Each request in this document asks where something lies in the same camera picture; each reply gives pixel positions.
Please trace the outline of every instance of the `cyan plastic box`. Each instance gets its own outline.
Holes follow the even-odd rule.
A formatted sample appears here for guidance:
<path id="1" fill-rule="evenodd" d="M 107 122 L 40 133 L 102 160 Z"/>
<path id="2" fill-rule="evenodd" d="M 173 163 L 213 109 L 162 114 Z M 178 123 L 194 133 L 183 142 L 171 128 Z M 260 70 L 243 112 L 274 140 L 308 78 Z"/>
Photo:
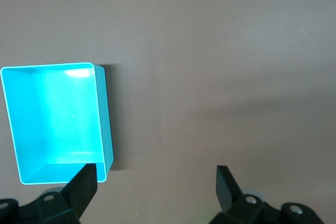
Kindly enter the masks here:
<path id="1" fill-rule="evenodd" d="M 96 163 L 98 182 L 107 179 L 113 151 L 103 67 L 4 67 L 1 79 L 23 184 L 67 183 L 86 163 Z"/>

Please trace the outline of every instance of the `metal screw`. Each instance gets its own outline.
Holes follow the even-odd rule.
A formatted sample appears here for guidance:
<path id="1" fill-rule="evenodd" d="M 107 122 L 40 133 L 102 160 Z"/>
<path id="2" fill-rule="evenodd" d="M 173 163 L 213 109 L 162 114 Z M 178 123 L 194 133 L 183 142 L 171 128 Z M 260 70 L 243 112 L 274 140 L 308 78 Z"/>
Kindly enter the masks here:
<path id="1" fill-rule="evenodd" d="M 1 203 L 0 204 L 0 209 L 4 209 L 8 206 L 8 203 L 7 202 L 4 202 L 4 203 Z"/>
<path id="2" fill-rule="evenodd" d="M 256 198 L 252 197 L 252 196 L 247 196 L 246 201 L 249 202 L 250 204 L 256 204 L 257 203 Z"/>
<path id="3" fill-rule="evenodd" d="M 53 195 L 47 195 L 46 197 L 44 197 L 44 201 L 49 201 L 49 200 L 52 200 L 52 199 L 54 199 Z"/>
<path id="4" fill-rule="evenodd" d="M 291 205 L 289 209 L 295 214 L 299 214 L 299 215 L 303 214 L 302 209 L 296 205 Z"/>

